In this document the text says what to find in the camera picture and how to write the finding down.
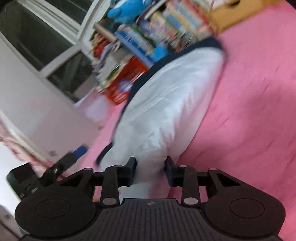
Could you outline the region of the red plastic crate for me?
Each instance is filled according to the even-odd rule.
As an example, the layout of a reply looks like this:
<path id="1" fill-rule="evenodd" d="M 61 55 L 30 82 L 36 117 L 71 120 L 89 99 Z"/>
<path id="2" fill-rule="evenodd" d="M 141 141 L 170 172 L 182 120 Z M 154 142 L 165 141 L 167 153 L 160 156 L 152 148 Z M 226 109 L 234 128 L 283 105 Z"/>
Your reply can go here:
<path id="1" fill-rule="evenodd" d="M 116 67 L 107 86 L 105 95 L 114 104 L 118 105 L 127 100 L 134 82 L 147 72 L 147 68 L 136 57 L 132 57 L 124 66 Z"/>

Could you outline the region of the blue plush toy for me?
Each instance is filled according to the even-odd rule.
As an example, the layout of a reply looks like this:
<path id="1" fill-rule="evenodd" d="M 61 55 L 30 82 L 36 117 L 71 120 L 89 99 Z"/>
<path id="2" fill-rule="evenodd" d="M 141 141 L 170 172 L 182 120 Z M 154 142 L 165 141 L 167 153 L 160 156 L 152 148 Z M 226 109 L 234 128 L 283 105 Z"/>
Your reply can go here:
<path id="1" fill-rule="evenodd" d="M 150 7 L 152 2 L 151 0 L 119 1 L 114 8 L 108 11 L 107 17 L 113 19 L 115 23 L 131 24 Z"/>

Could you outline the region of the small red basket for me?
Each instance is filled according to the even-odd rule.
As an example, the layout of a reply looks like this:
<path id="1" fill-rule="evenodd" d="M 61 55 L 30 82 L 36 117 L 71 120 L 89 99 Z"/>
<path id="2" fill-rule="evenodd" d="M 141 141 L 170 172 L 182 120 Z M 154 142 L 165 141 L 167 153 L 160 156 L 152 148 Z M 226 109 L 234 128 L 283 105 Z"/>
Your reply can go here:
<path id="1" fill-rule="evenodd" d="M 102 55 L 104 48 L 110 44 L 110 42 L 105 37 L 98 37 L 93 40 L 93 56 L 99 59 Z"/>

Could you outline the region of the white and navy jacket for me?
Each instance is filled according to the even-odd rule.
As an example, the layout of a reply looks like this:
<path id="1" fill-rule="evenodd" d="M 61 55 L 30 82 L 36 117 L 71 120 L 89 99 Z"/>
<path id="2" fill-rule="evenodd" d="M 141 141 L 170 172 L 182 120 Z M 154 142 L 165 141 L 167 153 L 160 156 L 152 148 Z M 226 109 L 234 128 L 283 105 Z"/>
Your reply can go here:
<path id="1" fill-rule="evenodd" d="M 226 53 L 214 37 L 170 53 L 133 85 L 97 158 L 104 170 L 136 158 L 133 185 L 119 189 L 124 198 L 166 198 L 167 157 L 178 161 L 198 131 L 224 68 Z"/>

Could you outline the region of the white paper sheet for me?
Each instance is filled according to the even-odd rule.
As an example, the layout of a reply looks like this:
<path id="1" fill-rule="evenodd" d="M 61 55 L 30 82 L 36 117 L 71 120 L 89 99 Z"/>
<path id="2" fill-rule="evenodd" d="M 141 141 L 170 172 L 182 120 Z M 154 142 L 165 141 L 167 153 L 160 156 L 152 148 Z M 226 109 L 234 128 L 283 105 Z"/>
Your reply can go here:
<path id="1" fill-rule="evenodd" d="M 91 90 L 86 96 L 74 104 L 75 108 L 95 123 L 102 124 L 107 120 L 108 113 L 114 104 L 96 89 Z"/>

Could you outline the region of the cardboard tube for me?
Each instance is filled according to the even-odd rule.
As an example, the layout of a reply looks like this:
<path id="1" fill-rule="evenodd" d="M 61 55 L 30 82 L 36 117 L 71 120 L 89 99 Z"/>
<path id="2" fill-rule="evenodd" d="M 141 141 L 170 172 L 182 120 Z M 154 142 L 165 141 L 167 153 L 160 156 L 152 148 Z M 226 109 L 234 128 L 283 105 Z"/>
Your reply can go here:
<path id="1" fill-rule="evenodd" d="M 115 37 L 114 33 L 110 32 L 105 27 L 100 25 L 99 22 L 96 22 L 93 27 L 97 33 L 99 33 L 100 35 L 105 37 L 105 39 L 107 39 L 110 43 L 113 43 L 116 41 L 116 37 Z"/>

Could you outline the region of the miniature black bicycle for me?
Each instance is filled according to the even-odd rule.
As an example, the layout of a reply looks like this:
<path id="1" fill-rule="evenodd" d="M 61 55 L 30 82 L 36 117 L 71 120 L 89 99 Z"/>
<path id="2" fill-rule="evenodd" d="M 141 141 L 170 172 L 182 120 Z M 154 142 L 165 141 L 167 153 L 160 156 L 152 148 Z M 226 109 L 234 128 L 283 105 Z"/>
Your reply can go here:
<path id="1" fill-rule="evenodd" d="M 191 45 L 194 45 L 198 42 L 198 38 L 195 35 L 184 34 L 178 37 L 174 47 L 175 52 L 180 52 L 184 49 L 187 49 Z"/>

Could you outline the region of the stack of papers and books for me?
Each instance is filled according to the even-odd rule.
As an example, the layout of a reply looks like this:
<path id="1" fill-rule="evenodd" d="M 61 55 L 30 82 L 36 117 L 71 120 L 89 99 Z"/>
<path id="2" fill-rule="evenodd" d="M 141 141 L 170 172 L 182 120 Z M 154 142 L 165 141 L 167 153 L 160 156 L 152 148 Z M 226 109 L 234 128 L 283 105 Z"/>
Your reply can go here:
<path id="1" fill-rule="evenodd" d="M 113 42 L 104 47 L 92 72 L 98 83 L 96 90 L 106 91 L 133 57 L 133 54 L 121 47 L 119 42 Z"/>

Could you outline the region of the row of books left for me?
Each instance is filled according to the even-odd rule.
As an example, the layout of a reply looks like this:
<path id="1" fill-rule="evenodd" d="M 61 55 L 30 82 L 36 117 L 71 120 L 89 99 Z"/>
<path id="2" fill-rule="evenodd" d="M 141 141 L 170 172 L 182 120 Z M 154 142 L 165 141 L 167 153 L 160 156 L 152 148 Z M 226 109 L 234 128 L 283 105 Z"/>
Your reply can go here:
<path id="1" fill-rule="evenodd" d="M 147 68 L 156 63 L 153 52 L 157 45 L 175 52 L 181 35 L 195 35 L 198 42 L 215 35 L 213 25 L 193 1 L 153 1 L 133 23 L 119 24 L 116 39 Z"/>

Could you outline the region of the pink bunny towel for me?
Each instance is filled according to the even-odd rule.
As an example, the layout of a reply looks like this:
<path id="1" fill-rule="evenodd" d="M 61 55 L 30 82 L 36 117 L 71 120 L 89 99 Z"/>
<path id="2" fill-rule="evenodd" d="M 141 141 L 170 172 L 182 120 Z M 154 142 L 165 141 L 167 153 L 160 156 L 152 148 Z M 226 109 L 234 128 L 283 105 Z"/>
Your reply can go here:
<path id="1" fill-rule="evenodd" d="M 220 38 L 227 64 L 179 162 L 216 167 L 278 198 L 280 237 L 295 240 L 295 1 L 273 2 Z"/>

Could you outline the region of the wooden drawer organizer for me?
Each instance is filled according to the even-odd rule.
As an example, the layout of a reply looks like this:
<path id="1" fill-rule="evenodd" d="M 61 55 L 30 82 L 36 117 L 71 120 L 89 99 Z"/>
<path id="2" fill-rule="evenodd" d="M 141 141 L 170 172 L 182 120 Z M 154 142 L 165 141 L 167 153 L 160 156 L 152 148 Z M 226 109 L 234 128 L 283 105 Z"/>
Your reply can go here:
<path id="1" fill-rule="evenodd" d="M 277 0 L 241 0 L 228 1 L 224 5 L 207 13 L 208 20 L 214 25 L 217 32 L 224 30 L 256 15 L 265 8 L 274 5 Z"/>

